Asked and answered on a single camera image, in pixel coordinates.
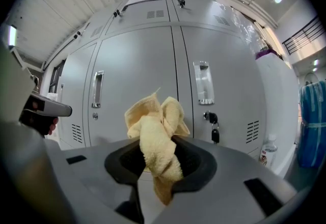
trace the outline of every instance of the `gray metal locker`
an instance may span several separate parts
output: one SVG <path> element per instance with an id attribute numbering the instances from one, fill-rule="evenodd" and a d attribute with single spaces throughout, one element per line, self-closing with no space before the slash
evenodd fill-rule
<path id="1" fill-rule="evenodd" d="M 126 139 L 124 113 L 133 104 L 158 88 L 161 103 L 168 96 L 178 96 L 171 27 L 135 30 L 103 40 L 93 76 L 88 107 L 91 145 Z M 93 108 L 94 102 L 100 107 Z"/>
<path id="2" fill-rule="evenodd" d="M 220 145 L 260 152 L 265 136 L 264 88 L 254 57 L 236 36 L 199 27 L 181 27 L 188 56 L 194 106 L 194 137 L 211 142 L 209 110 L 219 119 Z M 194 62 L 208 62 L 214 104 L 200 105 Z"/>
<path id="3" fill-rule="evenodd" d="M 110 18 L 113 17 L 113 13 L 119 7 L 121 3 L 113 3 L 105 9 L 95 13 L 80 30 L 82 33 L 76 40 L 79 47 L 86 45 L 87 43 L 98 39 L 105 28 L 105 25 Z"/>
<path id="4" fill-rule="evenodd" d="M 122 12 L 125 3 L 119 8 L 121 15 L 113 19 L 106 34 L 136 25 L 170 21 L 166 0 L 155 0 L 129 5 Z"/>
<path id="5" fill-rule="evenodd" d="M 61 102 L 72 107 L 70 117 L 61 117 L 62 135 L 60 138 L 74 148 L 85 147 L 83 129 L 83 97 L 87 69 L 96 43 L 81 48 L 69 55 L 65 63 L 60 82 Z"/>
<path id="6" fill-rule="evenodd" d="M 231 21 L 231 15 L 220 4 L 211 0 L 185 0 L 184 8 L 178 6 L 178 0 L 172 0 L 179 21 L 195 22 L 218 26 L 238 33 Z"/>

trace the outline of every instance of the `towel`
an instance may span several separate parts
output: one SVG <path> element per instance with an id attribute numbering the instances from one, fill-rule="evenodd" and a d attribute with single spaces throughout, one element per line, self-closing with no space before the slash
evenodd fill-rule
<path id="1" fill-rule="evenodd" d="M 140 149 L 153 176 L 154 191 L 165 204 L 172 199 L 172 185 L 183 178 L 180 162 L 175 156 L 173 135 L 190 134 L 183 121 L 183 109 L 173 97 L 159 104 L 156 92 L 134 104 L 126 113 L 128 137 L 140 137 Z"/>

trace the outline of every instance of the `railing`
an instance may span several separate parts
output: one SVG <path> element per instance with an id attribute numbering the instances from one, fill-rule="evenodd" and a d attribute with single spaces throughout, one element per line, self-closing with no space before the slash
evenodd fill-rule
<path id="1" fill-rule="evenodd" d="M 293 34 L 292 37 L 285 40 L 282 44 L 284 44 L 289 54 L 293 54 L 324 33 L 325 29 L 322 26 L 318 16 L 316 16 L 301 30 Z"/>

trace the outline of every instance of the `locker handle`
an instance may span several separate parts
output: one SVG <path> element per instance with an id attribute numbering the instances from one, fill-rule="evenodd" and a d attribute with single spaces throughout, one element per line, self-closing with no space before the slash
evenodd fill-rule
<path id="1" fill-rule="evenodd" d="M 93 80 L 93 108 L 101 107 L 101 93 L 102 93 L 102 84 L 104 78 L 104 71 L 98 71 L 94 75 Z"/>

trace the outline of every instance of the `plastic bottle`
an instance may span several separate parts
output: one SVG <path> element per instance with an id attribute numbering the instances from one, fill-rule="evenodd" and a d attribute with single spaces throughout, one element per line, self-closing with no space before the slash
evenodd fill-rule
<path id="1" fill-rule="evenodd" d="M 259 161 L 267 168 L 271 168 L 276 156 L 277 146 L 275 145 L 276 135 L 270 134 L 267 142 L 263 145 Z"/>

